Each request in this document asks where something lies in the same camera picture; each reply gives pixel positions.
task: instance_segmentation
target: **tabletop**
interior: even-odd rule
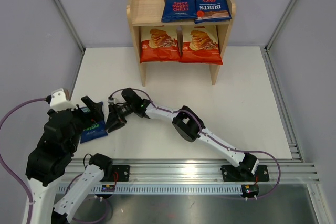
[[[240,150],[261,150],[291,159],[259,47],[227,47],[214,86],[208,65],[153,62],[148,64],[146,87],[142,87],[137,64],[132,47],[87,48],[73,102],[83,105],[80,98],[85,95],[94,102],[103,101],[107,118],[107,97],[112,92],[127,87],[142,89],[159,105],[188,106],[214,134]],[[123,102],[120,93],[115,97]],[[127,117],[125,127],[80,144],[75,157],[86,153],[119,159],[224,158],[210,146],[182,139],[170,123],[135,114]]]

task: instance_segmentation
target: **metal floor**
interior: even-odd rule
[[[271,185],[260,185],[260,194],[270,188]],[[61,197],[62,194],[57,195],[56,200]],[[318,223],[305,185],[280,185],[271,196],[248,202],[240,196],[213,195],[114,195],[109,201],[112,208],[107,219],[100,223]],[[94,221],[103,212],[104,204],[93,199],[84,202],[75,217]]]

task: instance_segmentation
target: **blue chip bag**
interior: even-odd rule
[[[164,0],[162,22],[196,19],[195,0]]]
[[[90,109],[88,107],[81,108],[84,113],[89,113]],[[97,139],[103,136],[107,136],[107,132],[105,130],[105,121],[100,121],[93,126],[86,128],[83,130],[82,135],[80,137],[80,143],[85,143],[93,139]]]
[[[231,19],[226,0],[196,0],[195,23],[216,22]]]

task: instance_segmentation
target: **red chip bag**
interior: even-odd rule
[[[180,62],[222,65],[215,25],[182,26],[183,46]]]
[[[141,27],[140,63],[148,61],[180,61],[176,26]]]

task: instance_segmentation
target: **gray wall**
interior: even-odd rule
[[[52,0],[0,0],[0,118],[29,99],[70,88],[80,62],[77,49]],[[22,108],[0,131],[0,152],[24,180],[28,154],[48,117],[47,103]],[[0,167],[1,223],[20,223],[26,195]]]
[[[86,47],[131,46],[127,0],[61,0]],[[230,45],[265,45],[289,0],[236,0]]]
[[[271,57],[305,160],[317,166],[336,219],[336,4],[298,0]]]

